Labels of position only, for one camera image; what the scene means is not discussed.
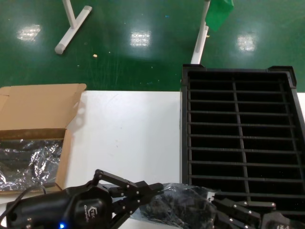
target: logo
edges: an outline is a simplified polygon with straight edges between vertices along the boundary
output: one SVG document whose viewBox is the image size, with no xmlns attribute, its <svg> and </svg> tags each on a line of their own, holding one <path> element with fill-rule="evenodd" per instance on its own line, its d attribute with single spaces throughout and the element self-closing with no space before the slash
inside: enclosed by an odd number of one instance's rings
<svg viewBox="0 0 305 229">
<path fill-rule="evenodd" d="M 289 226 L 279 224 L 276 229 L 289 229 Z"/>
<path fill-rule="evenodd" d="M 96 217 L 96 215 L 97 215 L 97 208 L 90 207 L 87 210 L 87 205 L 84 205 L 84 209 L 85 209 L 86 222 L 89 222 L 89 219 L 94 219 Z"/>
</svg>

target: green cloth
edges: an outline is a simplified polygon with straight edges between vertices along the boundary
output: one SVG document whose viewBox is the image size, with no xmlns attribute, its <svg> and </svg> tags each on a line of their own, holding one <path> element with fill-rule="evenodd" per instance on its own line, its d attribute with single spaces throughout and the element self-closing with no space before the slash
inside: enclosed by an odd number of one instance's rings
<svg viewBox="0 0 305 229">
<path fill-rule="evenodd" d="M 233 10 L 233 0 L 211 0 L 205 22 L 216 31 Z"/>
</svg>

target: cable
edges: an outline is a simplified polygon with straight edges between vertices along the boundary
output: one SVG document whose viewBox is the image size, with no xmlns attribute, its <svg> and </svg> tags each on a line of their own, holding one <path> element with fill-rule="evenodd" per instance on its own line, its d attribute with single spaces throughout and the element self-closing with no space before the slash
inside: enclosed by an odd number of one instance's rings
<svg viewBox="0 0 305 229">
<path fill-rule="evenodd" d="M 29 187 L 27 188 L 26 190 L 24 190 L 16 199 L 15 201 L 13 202 L 13 204 L 8 208 L 6 209 L 2 215 L 0 216 L 0 228 L 3 228 L 5 229 L 5 227 L 1 226 L 1 222 L 2 220 L 11 212 L 14 210 L 14 208 L 17 206 L 17 204 L 20 202 L 20 200 L 30 191 L 33 191 L 35 189 L 42 189 L 43 191 L 43 194 L 45 195 L 47 193 L 46 191 L 46 188 L 43 186 L 43 185 L 36 185 L 36 186 L 32 186 L 32 187 Z"/>
</svg>

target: cardboard box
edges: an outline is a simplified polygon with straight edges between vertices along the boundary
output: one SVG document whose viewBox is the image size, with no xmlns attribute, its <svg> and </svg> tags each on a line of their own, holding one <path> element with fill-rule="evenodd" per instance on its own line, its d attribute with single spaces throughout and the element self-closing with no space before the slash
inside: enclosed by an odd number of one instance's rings
<svg viewBox="0 0 305 229">
<path fill-rule="evenodd" d="M 50 191 L 64 188 L 71 148 L 66 127 L 77 114 L 85 89 L 83 83 L 0 88 L 0 139 L 63 139 L 55 184 L 46 185 Z"/>
</svg>

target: white table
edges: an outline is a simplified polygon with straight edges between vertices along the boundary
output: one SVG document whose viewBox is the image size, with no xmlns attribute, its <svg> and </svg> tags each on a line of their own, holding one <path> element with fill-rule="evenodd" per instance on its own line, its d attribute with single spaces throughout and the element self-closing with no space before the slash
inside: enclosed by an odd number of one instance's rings
<svg viewBox="0 0 305 229">
<path fill-rule="evenodd" d="M 305 113 L 305 94 L 298 93 Z M 133 182 L 180 181 L 180 92 L 86 91 L 73 132 L 67 187 L 99 168 Z M 0 196 L 0 203 L 16 197 Z M 170 228 L 127 220 L 122 229 Z"/>
</svg>

